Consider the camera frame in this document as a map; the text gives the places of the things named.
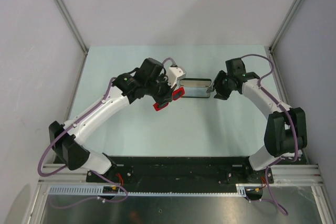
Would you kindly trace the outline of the red sunglasses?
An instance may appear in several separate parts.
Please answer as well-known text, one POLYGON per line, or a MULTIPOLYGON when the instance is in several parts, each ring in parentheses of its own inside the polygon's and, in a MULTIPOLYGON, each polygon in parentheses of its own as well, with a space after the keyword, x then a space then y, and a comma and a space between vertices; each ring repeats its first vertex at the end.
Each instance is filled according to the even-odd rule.
POLYGON ((153 107, 155 109, 155 111, 160 111, 164 108, 166 108, 170 102, 172 101, 176 101, 179 98, 183 97, 185 94, 185 89, 183 87, 180 87, 174 91, 170 91, 168 93, 168 96, 164 99, 162 99, 161 101, 156 101, 153 104, 153 107))

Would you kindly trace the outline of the dark green glasses case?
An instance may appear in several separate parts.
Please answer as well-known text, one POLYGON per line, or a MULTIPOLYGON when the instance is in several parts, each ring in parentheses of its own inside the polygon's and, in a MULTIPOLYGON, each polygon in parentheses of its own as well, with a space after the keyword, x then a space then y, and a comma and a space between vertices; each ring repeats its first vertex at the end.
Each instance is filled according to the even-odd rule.
POLYGON ((207 90, 211 84, 212 80, 208 78, 184 78, 179 82, 179 87, 185 91, 182 98, 210 98, 211 94, 207 90))

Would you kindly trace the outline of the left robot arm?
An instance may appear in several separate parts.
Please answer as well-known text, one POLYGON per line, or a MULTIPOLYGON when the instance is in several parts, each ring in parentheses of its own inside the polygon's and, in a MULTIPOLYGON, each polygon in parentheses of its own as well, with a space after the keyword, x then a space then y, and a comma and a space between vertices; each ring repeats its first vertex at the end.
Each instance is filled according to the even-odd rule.
POLYGON ((140 67, 111 78, 103 96, 79 115, 52 122, 47 150, 53 150, 69 170, 93 170, 103 181, 112 181, 116 175, 112 162, 106 154, 86 148, 86 140, 107 119, 144 96, 154 99, 156 111, 167 107, 178 99, 177 84, 184 77, 176 63, 166 68, 163 62, 146 58, 140 67))

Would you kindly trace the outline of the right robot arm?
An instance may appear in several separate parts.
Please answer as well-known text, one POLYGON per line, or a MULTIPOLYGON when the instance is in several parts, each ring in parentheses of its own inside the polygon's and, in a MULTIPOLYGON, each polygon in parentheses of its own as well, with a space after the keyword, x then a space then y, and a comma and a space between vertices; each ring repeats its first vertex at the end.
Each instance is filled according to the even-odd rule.
POLYGON ((306 114, 302 108, 293 108, 275 98, 262 84, 263 77, 248 72, 241 57, 227 60, 226 70, 221 70, 207 92, 215 98, 228 100, 233 91, 249 99, 267 120, 264 145, 249 156, 249 165, 242 169, 243 179, 254 183, 261 170, 281 160, 295 162, 299 151, 306 148, 306 114))

